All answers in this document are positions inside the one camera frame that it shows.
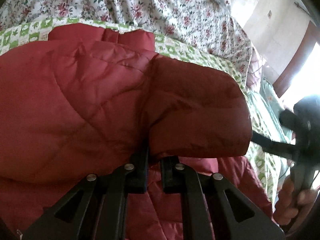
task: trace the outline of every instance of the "wrinkled fabric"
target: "wrinkled fabric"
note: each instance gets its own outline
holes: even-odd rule
[[[155,35],[143,30],[120,34],[118,31],[102,27],[92,27],[84,24],[65,25],[54,28],[48,35],[48,41],[77,40],[77,41],[108,41],[127,47],[155,51]]]
[[[23,232],[87,174],[127,163],[147,137],[154,162],[178,155],[198,172],[228,174],[271,216],[250,164],[236,157],[251,121],[228,74],[132,48],[152,35],[118,36],[129,47],[81,25],[97,40],[66,40],[64,27],[0,57],[0,217],[11,231]],[[235,158],[216,159],[226,156]],[[128,239],[182,238],[180,198],[162,192],[158,165],[148,192],[128,203]]]

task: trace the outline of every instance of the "green patterned fabric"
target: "green patterned fabric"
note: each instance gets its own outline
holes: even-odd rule
[[[83,23],[91,26],[110,28],[120,33],[136,30],[136,27],[121,24],[111,24],[103,21],[49,18],[43,21],[31,22],[0,32],[0,55],[8,50],[21,46],[31,41],[46,41],[49,32],[57,26]],[[241,74],[233,64],[223,58],[200,51],[187,44],[171,39],[162,34],[155,34],[156,52],[185,62],[195,63],[201,66],[215,68],[228,73],[239,84],[251,114],[252,128],[274,140],[281,140],[268,111],[263,104],[263,98],[244,87]],[[276,198],[277,183],[281,168],[280,158],[262,151],[261,147],[250,143],[246,154],[262,186],[265,188],[270,201],[274,203]]]

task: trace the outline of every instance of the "floral bedsheet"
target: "floral bedsheet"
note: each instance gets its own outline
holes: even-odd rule
[[[245,85],[252,45],[231,17],[227,1],[6,0],[0,8],[0,30],[47,17],[132,25],[230,60]]]
[[[35,21],[8,28],[0,32],[0,55],[8,50],[21,46],[31,41],[45,41],[48,39],[49,32],[56,26],[83,23],[97,27],[111,28],[120,33],[138,29],[137,27],[112,24],[99,20],[84,20],[76,18],[49,18],[42,21]],[[240,72],[234,68],[234,65],[226,59],[211,55],[208,52],[201,51],[193,46],[172,39],[163,34],[155,35],[156,52],[175,58],[178,60],[192,62],[198,65],[212,67],[228,73],[232,76],[241,88],[251,113],[252,127],[255,131],[271,137],[274,140],[280,140],[274,127],[268,110],[263,104],[263,99],[259,94],[253,94],[242,82]],[[280,159],[277,156],[270,155],[262,151],[261,147],[250,143],[246,154],[255,169],[263,187],[265,188],[269,199],[274,203],[278,184],[279,173],[281,169]]]

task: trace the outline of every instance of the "metal rivet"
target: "metal rivet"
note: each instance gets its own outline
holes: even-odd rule
[[[182,171],[184,170],[184,165],[182,163],[177,163],[175,165],[175,168],[178,170],[178,171]]]
[[[134,169],[134,165],[131,164],[131,163],[127,163],[125,166],[124,166],[124,169],[127,170],[127,171],[131,171]]]
[[[213,175],[213,178],[214,178],[215,180],[222,180],[222,179],[223,179],[223,176],[222,176],[220,173],[215,173],[215,174]]]
[[[95,174],[89,174],[87,176],[87,181],[95,181],[97,179],[97,176]]]

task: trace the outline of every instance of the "bright window light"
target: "bright window light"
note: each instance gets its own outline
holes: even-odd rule
[[[253,14],[257,4],[258,0],[233,0],[231,3],[231,16],[243,28]]]
[[[306,96],[320,95],[319,76],[320,46],[316,43],[302,69],[292,80],[291,86],[281,97],[283,103],[292,108],[295,103]]]
[[[318,175],[319,171],[315,172],[315,175],[313,176],[314,182],[312,183],[312,188],[317,189],[320,186],[320,174]]]

